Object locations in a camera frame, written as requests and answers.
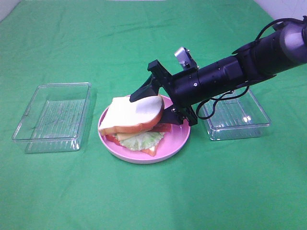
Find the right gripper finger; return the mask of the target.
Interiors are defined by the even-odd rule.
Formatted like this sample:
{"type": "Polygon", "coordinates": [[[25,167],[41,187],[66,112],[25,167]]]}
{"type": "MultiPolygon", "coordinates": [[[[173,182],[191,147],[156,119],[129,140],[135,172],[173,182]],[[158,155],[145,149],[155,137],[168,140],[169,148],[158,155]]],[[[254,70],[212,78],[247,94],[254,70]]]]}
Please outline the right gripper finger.
{"type": "Polygon", "coordinates": [[[187,108],[169,106],[168,108],[163,110],[162,117],[158,123],[182,125],[188,114],[189,110],[187,108]]]}
{"type": "Polygon", "coordinates": [[[135,102],[142,98],[157,96],[160,89],[160,83],[154,75],[151,75],[145,83],[134,93],[130,95],[130,102],[135,102]]]}

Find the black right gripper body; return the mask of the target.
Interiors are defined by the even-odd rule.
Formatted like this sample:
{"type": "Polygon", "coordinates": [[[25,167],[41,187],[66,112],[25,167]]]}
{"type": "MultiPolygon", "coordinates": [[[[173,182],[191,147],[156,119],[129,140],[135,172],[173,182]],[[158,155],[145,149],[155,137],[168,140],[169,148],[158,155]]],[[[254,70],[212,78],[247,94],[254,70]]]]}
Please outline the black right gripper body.
{"type": "Polygon", "coordinates": [[[198,119],[191,106],[196,103],[197,93],[200,88],[200,82],[197,77],[198,69],[190,68],[172,75],[158,60],[154,60],[148,64],[147,70],[156,77],[160,87],[168,94],[172,101],[171,106],[187,108],[189,110],[186,118],[188,124],[190,126],[196,125],[198,119]]]}

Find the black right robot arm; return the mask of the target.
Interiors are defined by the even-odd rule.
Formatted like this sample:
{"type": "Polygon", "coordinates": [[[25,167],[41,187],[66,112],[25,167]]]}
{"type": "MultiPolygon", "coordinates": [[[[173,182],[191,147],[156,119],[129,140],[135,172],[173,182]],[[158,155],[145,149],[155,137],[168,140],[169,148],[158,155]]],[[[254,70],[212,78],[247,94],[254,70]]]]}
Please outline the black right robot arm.
{"type": "Polygon", "coordinates": [[[231,56],[203,68],[184,47],[175,53],[183,68],[177,74],[170,74],[157,60],[149,63],[151,75],[130,101],[157,95],[163,88],[173,104],[164,110],[161,123],[181,125],[187,120],[190,126],[197,124],[200,115],[192,109],[194,104],[201,107],[210,100],[231,100],[234,90],[248,90],[251,85],[306,63],[306,20],[281,18],[269,23],[269,27],[274,29],[272,34],[259,34],[231,56]]]}

